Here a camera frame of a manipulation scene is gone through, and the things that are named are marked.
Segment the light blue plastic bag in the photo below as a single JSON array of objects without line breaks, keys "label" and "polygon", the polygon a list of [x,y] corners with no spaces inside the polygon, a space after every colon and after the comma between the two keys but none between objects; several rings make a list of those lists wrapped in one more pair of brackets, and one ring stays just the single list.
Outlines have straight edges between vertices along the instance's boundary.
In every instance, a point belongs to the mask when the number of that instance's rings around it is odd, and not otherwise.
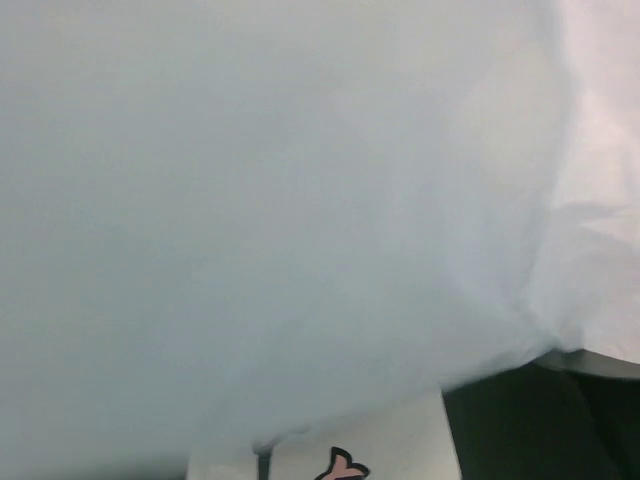
[{"label": "light blue plastic bag", "polygon": [[1,475],[232,478],[639,362],[635,1],[5,1]]}]

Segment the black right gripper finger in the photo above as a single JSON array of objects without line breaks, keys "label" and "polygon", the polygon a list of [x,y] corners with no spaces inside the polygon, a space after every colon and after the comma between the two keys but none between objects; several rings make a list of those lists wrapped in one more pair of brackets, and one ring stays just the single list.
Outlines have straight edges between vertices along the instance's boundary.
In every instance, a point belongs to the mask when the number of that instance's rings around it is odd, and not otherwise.
[{"label": "black right gripper finger", "polygon": [[465,479],[636,479],[639,367],[580,350],[445,393]]}]

